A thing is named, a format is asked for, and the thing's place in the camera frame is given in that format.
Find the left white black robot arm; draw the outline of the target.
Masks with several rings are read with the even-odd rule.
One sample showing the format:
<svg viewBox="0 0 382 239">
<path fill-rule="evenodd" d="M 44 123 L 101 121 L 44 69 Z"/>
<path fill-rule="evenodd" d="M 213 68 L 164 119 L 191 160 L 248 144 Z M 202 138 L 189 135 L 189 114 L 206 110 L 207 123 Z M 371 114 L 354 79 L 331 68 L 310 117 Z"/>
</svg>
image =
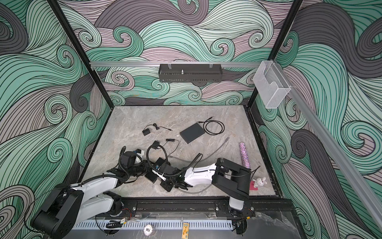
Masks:
<svg viewBox="0 0 382 239">
<path fill-rule="evenodd" d="M 112 189 L 131 183 L 130 177 L 146 173 L 143 155 L 141 149 L 126 151 L 123 147 L 112 169 L 77 184 L 55 186 L 32 217 L 31 227 L 53 239 L 62 239 L 78 223 L 97 215 L 120 216 L 124 203 Z"/>
</svg>

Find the black network switch box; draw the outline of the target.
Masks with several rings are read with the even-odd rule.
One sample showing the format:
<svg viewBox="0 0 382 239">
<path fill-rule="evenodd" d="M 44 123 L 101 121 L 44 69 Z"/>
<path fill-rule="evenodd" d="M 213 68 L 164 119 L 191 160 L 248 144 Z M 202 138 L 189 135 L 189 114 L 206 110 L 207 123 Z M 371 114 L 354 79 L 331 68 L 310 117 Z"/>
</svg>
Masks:
<svg viewBox="0 0 382 239">
<path fill-rule="evenodd" d="M 167 163 L 167 161 L 163 158 L 158 158 L 156 162 L 152 162 L 149 160 L 150 164 L 156 169 L 155 171 L 159 171 L 161 166 Z M 149 167 L 149 171 L 145 174 L 145 178 L 148 179 L 150 182 L 155 183 L 159 177 L 152 172 L 151 167 Z"/>
</svg>

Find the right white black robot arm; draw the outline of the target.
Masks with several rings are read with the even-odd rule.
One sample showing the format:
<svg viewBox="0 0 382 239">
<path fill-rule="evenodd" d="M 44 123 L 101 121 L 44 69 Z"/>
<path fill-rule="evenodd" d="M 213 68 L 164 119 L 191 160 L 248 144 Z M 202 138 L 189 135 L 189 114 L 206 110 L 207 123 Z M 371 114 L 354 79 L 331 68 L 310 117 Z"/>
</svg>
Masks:
<svg viewBox="0 0 382 239">
<path fill-rule="evenodd" d="M 165 159 L 158 166 L 150 161 L 150 150 L 160 148 Z M 168 162 L 168 154 L 162 145 L 151 145 L 147 149 L 146 161 L 149 171 L 161 178 L 161 186 L 166 191 L 189 188 L 198 185 L 213 185 L 229 196 L 228 211 L 233 217 L 244 216 L 244 203 L 249 200 L 250 183 L 256 170 L 248 169 L 226 158 L 218 158 L 209 166 L 197 167 L 203 155 L 201 153 L 182 169 L 172 167 Z"/>
</svg>

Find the dark grey box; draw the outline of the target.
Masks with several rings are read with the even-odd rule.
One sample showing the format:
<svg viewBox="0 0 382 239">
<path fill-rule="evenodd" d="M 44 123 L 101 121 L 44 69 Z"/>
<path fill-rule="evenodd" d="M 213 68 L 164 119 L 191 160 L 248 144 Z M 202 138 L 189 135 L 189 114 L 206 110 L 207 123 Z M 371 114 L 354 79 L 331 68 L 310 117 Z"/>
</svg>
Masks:
<svg viewBox="0 0 382 239">
<path fill-rule="evenodd" d="M 203 127 L 199 125 L 199 123 L 194 123 L 193 125 L 189 126 L 188 128 L 182 130 L 180 132 L 180 136 L 182 139 L 187 143 L 191 143 L 198 137 L 202 136 L 205 134 L 205 130 Z"/>
</svg>

